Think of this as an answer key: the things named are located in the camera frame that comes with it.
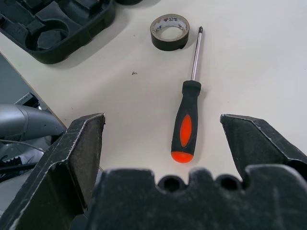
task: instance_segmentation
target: black plastic case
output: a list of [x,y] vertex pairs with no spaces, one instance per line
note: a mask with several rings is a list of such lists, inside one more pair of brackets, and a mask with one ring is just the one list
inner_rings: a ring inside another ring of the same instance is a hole
[[45,64],[64,60],[114,18],[115,0],[0,0],[0,32]]

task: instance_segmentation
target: white table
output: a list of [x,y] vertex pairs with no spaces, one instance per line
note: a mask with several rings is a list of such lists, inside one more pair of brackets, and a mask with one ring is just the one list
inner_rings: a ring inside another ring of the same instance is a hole
[[[183,50],[151,43],[150,24],[167,13],[191,25]],[[2,34],[0,51],[66,126],[106,114],[103,169],[149,168],[156,180],[169,173],[187,180],[195,166],[238,175],[222,113],[263,118],[307,152],[306,22],[305,0],[144,0],[120,6],[111,27],[61,63],[41,64]],[[201,25],[199,135],[193,161],[179,164],[171,138]]]

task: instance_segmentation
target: screwdriver handle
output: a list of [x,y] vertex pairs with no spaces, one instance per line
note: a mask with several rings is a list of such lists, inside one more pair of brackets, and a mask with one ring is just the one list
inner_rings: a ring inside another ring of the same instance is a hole
[[183,83],[182,102],[176,116],[172,140],[172,157],[180,163],[187,163],[194,156],[197,128],[197,98],[201,92],[201,84],[194,80]]

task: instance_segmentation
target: tape roll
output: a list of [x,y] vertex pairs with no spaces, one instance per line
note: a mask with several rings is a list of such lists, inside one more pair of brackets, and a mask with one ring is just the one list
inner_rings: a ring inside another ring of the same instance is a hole
[[178,14],[166,14],[150,26],[152,42],[163,51],[182,49],[188,42],[190,24]]

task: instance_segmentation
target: metal shaft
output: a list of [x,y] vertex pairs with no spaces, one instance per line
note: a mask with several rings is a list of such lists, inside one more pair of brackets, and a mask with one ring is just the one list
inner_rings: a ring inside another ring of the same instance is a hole
[[191,77],[192,81],[195,81],[195,78],[196,78],[196,71],[197,71],[197,65],[198,65],[198,56],[200,54],[200,49],[201,49],[202,31],[203,31],[203,28],[200,27],[200,29],[198,31],[198,39],[197,39],[197,44],[196,44],[195,58],[194,58],[193,71],[192,71],[192,77]]

